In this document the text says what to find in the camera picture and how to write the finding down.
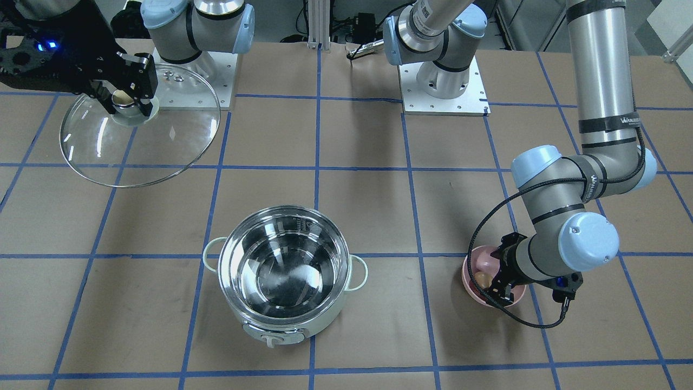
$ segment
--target robotic arm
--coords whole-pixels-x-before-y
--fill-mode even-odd
[[[626,41],[625,0],[567,0],[583,153],[563,157],[555,146],[540,146],[518,156],[512,173],[536,234],[502,238],[492,256],[500,270],[490,286],[472,282],[489,304],[502,309],[514,302],[511,288],[536,282],[568,303],[582,284],[581,272],[613,259],[618,233],[584,203],[624,194],[649,184],[656,161],[644,147],[635,111]],[[468,67],[484,35],[483,20],[472,1],[418,0],[387,20],[385,53],[393,65],[425,62],[417,76],[429,94],[452,99],[464,93]],[[469,246],[483,224],[480,224]],[[467,272],[472,274],[471,261]]]
[[[23,37],[7,49],[8,36]],[[13,88],[85,93],[116,114],[104,81],[144,116],[157,89],[154,59],[128,55],[94,0],[0,0],[0,82]]]

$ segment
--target velcro strap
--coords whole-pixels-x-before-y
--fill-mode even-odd
[[[626,0],[585,0],[570,7],[565,12],[565,18],[570,23],[581,16],[609,8],[626,8]]]
[[[639,128],[642,126],[640,115],[637,111],[614,117],[584,119],[579,121],[580,133],[598,133],[599,131],[622,130],[624,128]]]
[[[566,159],[574,162],[578,169],[580,169],[580,172],[582,172],[582,176],[587,179],[585,182],[585,190],[582,192],[582,202],[587,203],[596,199],[599,196],[599,193],[597,193],[599,175],[597,175],[595,169],[581,156],[573,156],[572,158],[566,157]]]

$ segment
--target light blue cap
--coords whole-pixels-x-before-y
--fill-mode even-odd
[[[250,4],[245,4],[243,15],[240,19],[240,28],[236,36],[236,43],[231,50],[233,54],[243,54],[250,51],[255,36],[255,8]]]
[[[481,39],[484,37],[488,23],[484,11],[475,4],[471,4],[453,21],[453,26],[470,37]]]
[[[553,145],[537,146],[517,156],[510,165],[515,186],[522,187],[561,157],[561,152]]]
[[[654,177],[657,176],[657,160],[654,159],[652,152],[649,151],[648,148],[645,148],[644,170],[645,170],[645,172],[642,174],[640,181],[638,182],[638,184],[635,185],[635,187],[633,187],[633,189],[631,191],[641,189],[644,186],[648,185],[649,183],[652,183],[652,180],[654,180]]]
[[[383,41],[385,41],[385,57],[387,57],[390,65],[402,65],[396,28],[397,18],[395,16],[388,17],[383,28]]]
[[[144,0],[139,12],[144,26],[159,28],[178,17],[188,6],[188,0]]]
[[[601,214],[581,212],[570,217],[559,233],[559,252],[565,265],[584,272],[616,257],[616,227]]]

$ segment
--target pink object in bowl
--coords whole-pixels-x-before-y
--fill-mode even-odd
[[[478,246],[472,250],[472,274],[481,271],[484,273],[488,273],[492,277],[495,277],[495,275],[498,273],[498,270],[500,269],[500,260],[491,256],[491,254],[496,249],[498,248],[495,246],[485,245]],[[462,262],[462,284],[464,285],[464,289],[467,290],[467,293],[469,293],[469,295],[478,303],[481,303],[483,306],[494,307],[486,303],[486,299],[484,298],[484,296],[479,291],[477,291],[476,287],[474,287],[474,283],[470,280],[469,273],[467,273],[468,259],[469,256],[465,257],[464,262]],[[527,286],[525,285],[513,287],[512,292],[515,296],[515,302],[513,302],[507,307],[510,307],[512,305],[515,305],[517,302],[520,302],[520,299],[522,299],[522,297],[525,295],[526,289]]]

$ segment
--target gray floor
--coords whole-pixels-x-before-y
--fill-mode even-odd
[[[619,228],[620,256],[542,332],[478,305],[459,272],[472,229],[514,191],[512,159],[539,144],[575,152],[572,61],[477,57],[488,117],[415,117],[382,55],[350,64],[339,45],[258,42],[203,160],[141,189],[63,162],[73,96],[0,85],[0,388],[690,389],[693,92],[660,58],[633,58],[658,174],[588,204]],[[200,252],[286,203],[331,218],[371,277],[325,331],[270,350],[242,331]],[[511,205],[480,244],[532,234]],[[558,310],[541,287],[513,308],[544,322]]]

